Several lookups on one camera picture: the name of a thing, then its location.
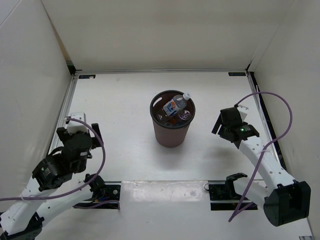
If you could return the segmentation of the clear bottle orange blue label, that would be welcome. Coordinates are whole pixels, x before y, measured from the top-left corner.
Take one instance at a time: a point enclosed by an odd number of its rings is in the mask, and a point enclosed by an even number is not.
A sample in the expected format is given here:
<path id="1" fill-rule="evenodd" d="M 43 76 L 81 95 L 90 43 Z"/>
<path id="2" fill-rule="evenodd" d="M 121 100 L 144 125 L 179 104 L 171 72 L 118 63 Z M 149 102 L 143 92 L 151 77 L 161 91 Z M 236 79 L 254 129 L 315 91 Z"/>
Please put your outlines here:
<path id="1" fill-rule="evenodd" d="M 173 117 L 187 106 L 190 98 L 191 95 L 188 92 L 177 94 L 162 107 L 162 110 L 168 117 Z"/>

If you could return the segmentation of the orange juice bottle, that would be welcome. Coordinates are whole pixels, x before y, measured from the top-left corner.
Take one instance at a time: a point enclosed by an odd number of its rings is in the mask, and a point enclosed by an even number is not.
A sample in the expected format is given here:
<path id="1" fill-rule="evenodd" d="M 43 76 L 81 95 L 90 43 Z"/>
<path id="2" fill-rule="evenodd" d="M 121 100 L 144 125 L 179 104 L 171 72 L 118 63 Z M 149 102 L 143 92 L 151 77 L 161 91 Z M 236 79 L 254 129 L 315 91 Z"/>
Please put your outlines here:
<path id="1" fill-rule="evenodd" d="M 171 118 L 171 119 L 168 121 L 168 123 L 169 123 L 170 125 L 172 125 L 172 126 L 175 126 L 175 125 L 177 124 L 177 120 Z"/>

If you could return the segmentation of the clear unlabeled plastic bottle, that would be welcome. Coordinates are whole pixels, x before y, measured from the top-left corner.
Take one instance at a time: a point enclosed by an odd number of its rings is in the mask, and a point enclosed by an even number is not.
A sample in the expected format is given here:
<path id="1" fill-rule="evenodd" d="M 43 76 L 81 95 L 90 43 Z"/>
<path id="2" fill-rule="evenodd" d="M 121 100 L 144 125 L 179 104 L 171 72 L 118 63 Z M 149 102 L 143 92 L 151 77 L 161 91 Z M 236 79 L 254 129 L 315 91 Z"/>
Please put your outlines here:
<path id="1" fill-rule="evenodd" d="M 165 124 L 168 121 L 167 116 L 165 114 L 160 114 L 160 113 L 156 114 L 156 119 L 161 124 Z"/>

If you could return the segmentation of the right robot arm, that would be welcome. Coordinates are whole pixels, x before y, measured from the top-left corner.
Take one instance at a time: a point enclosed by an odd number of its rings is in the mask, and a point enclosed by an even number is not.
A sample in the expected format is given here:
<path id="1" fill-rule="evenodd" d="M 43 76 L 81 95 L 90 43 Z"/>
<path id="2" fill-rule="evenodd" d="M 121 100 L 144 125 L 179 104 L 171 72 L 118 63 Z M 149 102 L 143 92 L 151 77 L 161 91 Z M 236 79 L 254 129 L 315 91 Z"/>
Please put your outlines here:
<path id="1" fill-rule="evenodd" d="M 224 193 L 230 200 L 240 196 L 252 201 L 264 211 L 275 226 L 282 226 L 309 216 L 311 188 L 305 181 L 297 181 L 264 147 L 259 132 L 245 122 L 248 108 L 242 105 L 220 110 L 212 129 L 233 143 L 257 168 L 265 185 L 260 185 L 240 172 L 226 177 Z"/>

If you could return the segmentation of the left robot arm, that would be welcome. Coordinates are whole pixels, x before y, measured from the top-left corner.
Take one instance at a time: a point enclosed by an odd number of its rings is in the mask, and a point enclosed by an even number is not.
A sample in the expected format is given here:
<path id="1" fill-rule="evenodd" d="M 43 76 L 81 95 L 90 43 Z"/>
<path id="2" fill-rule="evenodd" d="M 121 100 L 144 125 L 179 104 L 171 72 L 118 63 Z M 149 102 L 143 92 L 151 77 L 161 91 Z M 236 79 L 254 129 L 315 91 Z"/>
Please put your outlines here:
<path id="1" fill-rule="evenodd" d="M 73 175 L 86 170 L 91 150 L 105 148 L 99 125 L 71 118 L 56 132 L 62 145 L 39 162 L 20 196 L 13 198 L 14 204 L 0 214 L 2 240 L 33 240 L 64 211 L 87 199 L 104 197 L 105 182 L 98 173 L 86 174 L 73 189 L 55 194 Z"/>

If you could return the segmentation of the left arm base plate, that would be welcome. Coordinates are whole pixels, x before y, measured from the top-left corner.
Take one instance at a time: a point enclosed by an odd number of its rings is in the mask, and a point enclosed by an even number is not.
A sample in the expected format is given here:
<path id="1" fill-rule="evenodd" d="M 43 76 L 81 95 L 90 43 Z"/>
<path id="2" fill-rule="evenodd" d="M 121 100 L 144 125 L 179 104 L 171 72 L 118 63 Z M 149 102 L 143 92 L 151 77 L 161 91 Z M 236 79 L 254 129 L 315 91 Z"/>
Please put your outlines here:
<path id="1" fill-rule="evenodd" d="M 122 183 L 120 181 L 106 181 L 99 196 L 79 202 L 73 208 L 83 210 L 119 210 L 117 201 L 120 201 L 121 186 Z"/>

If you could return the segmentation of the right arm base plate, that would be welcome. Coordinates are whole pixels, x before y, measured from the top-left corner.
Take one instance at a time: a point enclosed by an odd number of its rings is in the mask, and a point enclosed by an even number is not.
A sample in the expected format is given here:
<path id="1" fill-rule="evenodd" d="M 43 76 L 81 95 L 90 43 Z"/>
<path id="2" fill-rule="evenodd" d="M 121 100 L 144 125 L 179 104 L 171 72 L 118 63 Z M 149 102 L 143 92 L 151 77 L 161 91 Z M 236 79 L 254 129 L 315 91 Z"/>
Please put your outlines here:
<path id="1" fill-rule="evenodd" d="M 241 199 L 241 195 L 230 196 L 224 181 L 209 181 L 203 186 L 209 193 L 211 211 L 234 211 Z"/>

